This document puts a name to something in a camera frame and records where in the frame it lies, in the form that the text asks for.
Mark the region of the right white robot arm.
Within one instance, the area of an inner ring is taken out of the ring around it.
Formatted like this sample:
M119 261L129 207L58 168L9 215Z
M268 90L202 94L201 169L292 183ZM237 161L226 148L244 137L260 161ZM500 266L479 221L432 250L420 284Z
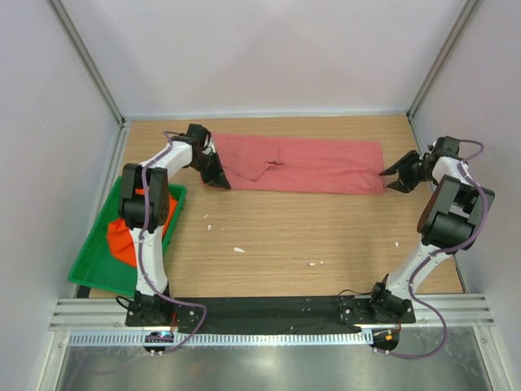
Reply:
M420 155L410 151L382 176L395 174L387 187L410 193L420 182L436 189L418 220L420 241L407 261L374 285L366 310L378 323L394 323L413 310L412 302L423 280L444 260L467 250L483 230L495 192L479 185L469 172L469 161L477 157L459 155L460 147L442 145L443 139Z

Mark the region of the pink t shirt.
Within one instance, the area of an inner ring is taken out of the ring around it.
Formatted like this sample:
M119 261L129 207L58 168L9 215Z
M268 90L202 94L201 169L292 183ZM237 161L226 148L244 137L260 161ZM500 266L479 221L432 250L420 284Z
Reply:
M371 141L214 134L233 190L381 195L381 144Z

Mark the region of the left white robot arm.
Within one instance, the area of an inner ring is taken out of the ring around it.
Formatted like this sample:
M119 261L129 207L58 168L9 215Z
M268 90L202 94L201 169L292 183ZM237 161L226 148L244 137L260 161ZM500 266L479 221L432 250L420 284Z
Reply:
M118 213L129 229L138 270L134 298L127 305L128 326L165 325L177 306L169 295L162 236L170 210L169 179L184 168L198 171L207 186L231 188L208 135L169 138L157 155L123 168Z

